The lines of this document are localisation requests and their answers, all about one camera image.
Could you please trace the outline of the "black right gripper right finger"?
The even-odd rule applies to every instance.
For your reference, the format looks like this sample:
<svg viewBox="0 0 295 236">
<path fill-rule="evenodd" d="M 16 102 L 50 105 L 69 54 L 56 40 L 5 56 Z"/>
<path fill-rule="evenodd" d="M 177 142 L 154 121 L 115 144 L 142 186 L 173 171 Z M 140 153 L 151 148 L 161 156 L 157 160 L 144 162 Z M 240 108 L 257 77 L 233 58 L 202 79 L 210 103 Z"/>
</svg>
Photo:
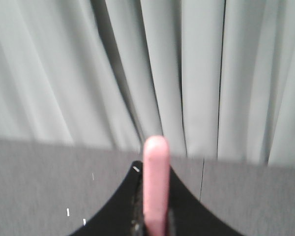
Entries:
<svg viewBox="0 0 295 236">
<path fill-rule="evenodd" d="M 202 205 L 173 169 L 170 169 L 166 233 L 168 236 L 241 235 Z"/>
</svg>

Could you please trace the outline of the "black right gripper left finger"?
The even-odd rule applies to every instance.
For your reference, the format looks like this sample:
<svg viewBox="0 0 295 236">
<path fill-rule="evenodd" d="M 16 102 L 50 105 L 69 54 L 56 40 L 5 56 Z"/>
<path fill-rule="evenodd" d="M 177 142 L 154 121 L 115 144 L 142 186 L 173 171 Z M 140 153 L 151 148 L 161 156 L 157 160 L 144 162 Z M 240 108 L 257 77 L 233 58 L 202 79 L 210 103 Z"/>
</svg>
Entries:
<svg viewBox="0 0 295 236">
<path fill-rule="evenodd" d="M 143 164 L 132 162 L 107 203 L 73 236 L 146 236 L 143 216 Z"/>
</svg>

